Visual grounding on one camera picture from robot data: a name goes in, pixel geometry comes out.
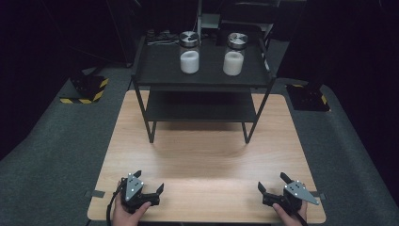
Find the black metal shelf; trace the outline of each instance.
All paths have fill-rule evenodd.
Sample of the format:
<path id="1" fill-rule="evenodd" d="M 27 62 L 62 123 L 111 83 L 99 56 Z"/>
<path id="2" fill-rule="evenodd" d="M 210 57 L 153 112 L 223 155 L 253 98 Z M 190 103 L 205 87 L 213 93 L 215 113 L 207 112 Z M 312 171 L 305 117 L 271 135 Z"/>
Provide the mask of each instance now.
<path id="1" fill-rule="evenodd" d="M 250 89 L 238 92 L 151 90 L 148 121 L 254 122 Z"/>
<path id="2" fill-rule="evenodd" d="M 258 46 L 247 48 L 242 71 L 236 76 L 223 73 L 224 46 L 202 45 L 199 71 L 185 74 L 180 69 L 178 46 L 146 46 L 144 40 L 136 52 L 131 84 L 150 143 L 158 121 L 240 122 L 245 142 L 249 143 L 276 80 L 274 71 L 264 65 L 261 52 L 265 55 L 265 47 L 261 40 Z M 150 87 L 147 106 L 140 87 Z M 266 88 L 258 111 L 250 91 L 253 88 Z M 249 133 L 246 122 L 252 122 Z"/>

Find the upper shelf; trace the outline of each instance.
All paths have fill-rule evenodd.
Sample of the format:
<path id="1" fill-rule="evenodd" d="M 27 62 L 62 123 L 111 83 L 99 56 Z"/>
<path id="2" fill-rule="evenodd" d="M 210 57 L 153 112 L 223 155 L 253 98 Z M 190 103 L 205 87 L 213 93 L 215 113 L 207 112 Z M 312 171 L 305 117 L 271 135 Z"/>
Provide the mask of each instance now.
<path id="1" fill-rule="evenodd" d="M 135 80 L 139 86 L 266 88 L 272 79 L 258 45 L 249 45 L 237 76 L 223 73 L 224 46 L 203 45 L 199 55 L 199 71 L 185 74 L 180 69 L 178 45 L 145 45 Z"/>

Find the black equipment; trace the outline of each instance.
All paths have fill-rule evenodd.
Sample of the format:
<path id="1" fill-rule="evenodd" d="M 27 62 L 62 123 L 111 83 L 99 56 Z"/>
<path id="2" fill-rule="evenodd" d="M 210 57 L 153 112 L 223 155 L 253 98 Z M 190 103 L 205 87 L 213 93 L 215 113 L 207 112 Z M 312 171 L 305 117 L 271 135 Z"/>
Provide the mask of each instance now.
<path id="1" fill-rule="evenodd" d="M 111 202 L 106 208 L 106 222 L 108 226 L 111 226 L 111 207 L 112 202 L 120 193 L 121 203 L 126 208 L 126 211 L 133 214 L 136 209 L 140 208 L 145 202 L 151 202 L 151 206 L 159 205 L 159 196 L 164 191 L 164 184 L 161 184 L 155 193 L 143 194 L 141 193 L 144 183 L 138 180 L 141 176 L 141 170 L 135 172 L 134 174 L 129 173 L 127 178 L 121 178 L 120 185 L 114 192 Z"/>
<path id="2" fill-rule="evenodd" d="M 273 206 L 274 203 L 279 204 L 288 215 L 295 215 L 302 223 L 308 225 L 306 221 L 297 213 L 302 206 L 302 200 L 318 205 L 319 202 L 299 181 L 291 180 L 287 174 L 282 172 L 279 176 L 287 185 L 283 189 L 282 195 L 274 195 L 266 192 L 266 188 L 258 183 L 258 189 L 263 194 L 263 204 Z"/>

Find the white cylinder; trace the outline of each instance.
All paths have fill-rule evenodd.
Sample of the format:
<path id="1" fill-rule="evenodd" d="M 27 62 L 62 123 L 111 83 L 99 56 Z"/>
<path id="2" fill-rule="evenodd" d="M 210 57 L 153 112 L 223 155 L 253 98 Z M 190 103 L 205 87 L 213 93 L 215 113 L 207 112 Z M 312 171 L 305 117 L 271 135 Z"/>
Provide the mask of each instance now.
<path id="1" fill-rule="evenodd" d="M 238 52 L 228 52 L 223 63 L 223 72 L 227 75 L 238 75 L 243 68 L 244 56 Z"/>
<path id="2" fill-rule="evenodd" d="M 180 67 L 184 73 L 196 73 L 200 68 L 200 54 L 187 51 L 180 55 Z"/>

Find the lower shelf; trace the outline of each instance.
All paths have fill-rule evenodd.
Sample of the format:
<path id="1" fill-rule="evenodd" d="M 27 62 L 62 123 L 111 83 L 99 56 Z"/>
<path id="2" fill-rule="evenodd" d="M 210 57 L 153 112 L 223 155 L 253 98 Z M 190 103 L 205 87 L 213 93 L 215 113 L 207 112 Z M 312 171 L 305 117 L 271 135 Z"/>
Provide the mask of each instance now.
<path id="1" fill-rule="evenodd" d="M 255 107 L 247 91 L 151 90 L 148 121 L 254 122 Z"/>

